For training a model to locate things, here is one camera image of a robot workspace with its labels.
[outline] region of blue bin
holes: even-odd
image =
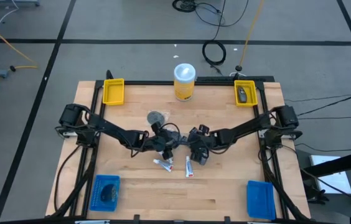
[[[107,185],[113,184],[116,189],[114,200],[101,201],[101,192]],[[99,212],[114,212],[118,204],[120,177],[117,175],[97,175],[95,177],[93,193],[91,196],[90,210]]]
[[[247,207],[251,218],[274,220],[275,204],[273,185],[267,182],[249,180],[247,186]]]

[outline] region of small tube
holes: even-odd
[[[160,161],[159,159],[154,159],[153,162],[156,164],[159,164],[161,167],[165,168],[165,170],[169,172],[171,172],[171,170],[173,169],[173,165],[171,165],[168,162],[163,162],[163,161]]]
[[[194,177],[194,170],[192,169],[192,165],[190,164],[189,156],[187,156],[187,158],[186,158],[185,176],[186,177]]]

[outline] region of wooden tabletop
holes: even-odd
[[[94,85],[95,82],[79,82],[74,102],[90,106]],[[269,109],[284,104],[279,83],[265,83],[264,87]],[[252,108],[235,106],[233,86],[195,86],[193,98],[187,102],[175,98],[173,86],[126,85],[124,94],[124,105],[107,106],[105,119],[124,129],[148,130],[151,135],[146,120],[150,111],[168,115],[167,122],[178,125],[184,134],[200,124],[216,130],[232,128],[254,118]],[[75,149],[75,141],[76,138],[65,140],[58,167]],[[290,140],[283,141],[283,144],[294,148]],[[204,166],[192,162],[195,176],[187,179],[185,157],[190,156],[188,147],[180,146],[173,150],[174,169],[168,172],[152,162],[153,159],[161,159],[158,153],[144,152],[130,158],[130,150],[103,134],[95,174],[121,177],[118,206],[112,213],[88,211],[88,218],[130,220],[139,214],[142,220],[222,221],[224,216],[229,216],[232,221],[255,220],[246,211],[246,185],[249,180],[264,181],[258,150],[257,134],[245,136],[226,153],[211,154]],[[81,150],[67,162],[61,173],[58,205],[63,203],[75,185],[80,153]],[[279,149],[278,160],[286,193],[300,211],[310,217],[295,153]],[[47,215],[54,213],[54,186],[55,183]],[[84,192],[84,189],[80,192],[77,214],[81,214]],[[277,217],[281,217],[275,189],[274,199]]]

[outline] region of gray floor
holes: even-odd
[[[69,2],[41,0],[41,7],[22,5],[0,25],[0,33],[6,38],[56,39]],[[171,2],[77,0],[64,38],[195,40],[215,34],[216,27],[204,24],[194,13],[173,10]],[[222,5],[216,0],[206,2]],[[218,39],[245,39],[258,3],[250,0],[244,18],[233,27],[221,28]],[[344,3],[351,16],[351,0]],[[244,4],[245,1],[227,1],[227,23],[238,17]],[[0,5],[0,18],[8,11]],[[251,39],[351,41],[351,32],[336,0],[277,0],[265,2]],[[19,70],[0,79],[0,192],[54,46],[14,45],[40,68]],[[239,62],[243,46],[225,47],[227,59],[220,69],[229,74]],[[200,44],[62,44],[1,221],[44,216],[62,145],[54,127],[64,105],[73,101],[78,81],[103,79],[107,69],[126,80],[172,80],[173,68],[184,62],[191,63],[198,76],[218,76],[204,61],[201,51]],[[207,54],[212,60],[219,60],[221,52],[209,46]],[[10,65],[28,65],[28,61],[0,44],[0,68]],[[284,97],[290,100],[351,94],[351,46],[250,45],[243,73],[274,76],[282,84]],[[289,104],[299,113],[330,102]],[[351,100],[305,117],[330,116],[351,116]],[[351,119],[301,120],[300,130],[304,134],[298,142],[325,150],[351,148]],[[299,149],[314,154],[348,154]],[[321,206],[310,208],[318,220],[349,221]]]

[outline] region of yellow tray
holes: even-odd
[[[103,82],[102,102],[111,106],[124,103],[124,79],[115,78]]]
[[[249,80],[235,80],[233,83],[235,89],[235,99],[236,106],[254,106],[257,105],[257,94],[256,94],[256,86],[254,81]],[[238,97],[238,87],[242,87],[246,93],[247,102],[242,103],[239,101]]]

